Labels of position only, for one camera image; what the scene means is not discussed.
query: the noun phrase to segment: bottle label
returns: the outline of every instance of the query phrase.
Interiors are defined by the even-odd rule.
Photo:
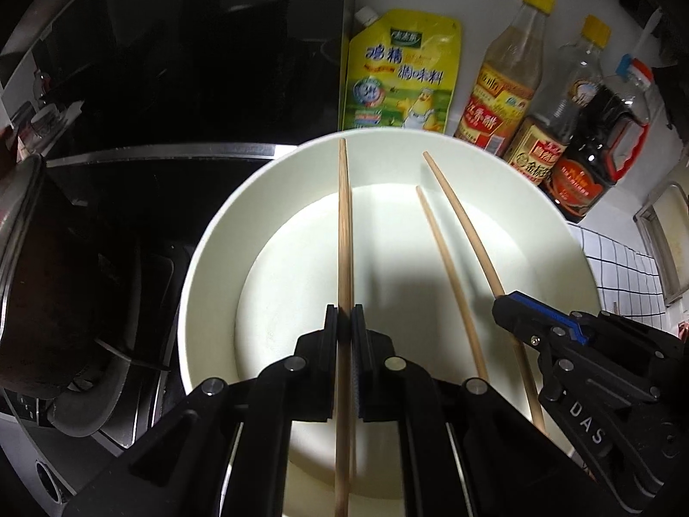
[[[504,159],[533,184],[540,184],[565,147],[528,118],[512,140]]]
[[[567,158],[557,162],[543,186],[561,208],[579,219],[587,215],[605,190],[602,184],[595,182],[586,167]]]
[[[456,137],[502,155],[533,97],[533,89],[481,66]]]
[[[587,106],[597,92],[598,84],[590,80],[576,80],[569,88],[569,96],[579,106]]]

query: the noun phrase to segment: barcode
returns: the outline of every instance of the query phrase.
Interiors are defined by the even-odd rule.
[[[486,145],[486,151],[488,153],[496,154],[497,151],[500,149],[500,145],[505,141],[505,138],[500,137],[500,136],[491,136],[490,140],[488,140],[488,144]]]

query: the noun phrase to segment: cartoon chicken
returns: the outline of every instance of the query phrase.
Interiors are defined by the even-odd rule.
[[[402,128],[415,128],[417,130],[437,130],[435,109],[433,108],[433,89],[424,88],[413,103],[404,99],[397,103],[397,108],[402,111]]]

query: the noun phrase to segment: blue strip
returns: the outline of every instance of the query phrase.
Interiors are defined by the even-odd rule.
[[[522,305],[525,305],[526,307],[532,308],[535,311],[538,311],[540,314],[553,319],[556,321],[559,326],[565,327],[570,330],[570,337],[573,340],[576,340],[579,344],[586,345],[588,342],[588,338],[583,335],[583,332],[581,331],[581,327],[579,326],[579,323],[574,321],[572,318],[569,318],[565,314],[561,313],[560,311],[557,311],[555,308],[548,307],[547,305],[543,305],[542,303],[539,303],[536,300],[533,300],[529,296],[526,296],[525,294],[521,293],[520,291],[513,291],[510,293],[510,297],[514,298],[517,300],[519,303]]]

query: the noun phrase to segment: white pot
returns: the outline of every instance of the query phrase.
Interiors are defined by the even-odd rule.
[[[261,168],[228,198],[185,281],[178,346],[185,391],[207,377],[255,377],[323,326],[337,302],[338,140],[353,187],[355,301],[398,355],[456,383],[475,375],[447,274],[415,193],[425,190],[473,309],[491,384],[528,417],[508,333],[464,232],[422,157],[435,158],[472,218],[502,284],[561,311],[597,313],[595,282],[556,208],[526,178],[477,147],[423,131],[332,134]],[[533,373],[540,380],[535,352]],[[550,437],[568,443],[552,420]],[[334,426],[295,423],[284,513],[332,513]],[[401,515],[394,424],[357,425],[352,515]]]

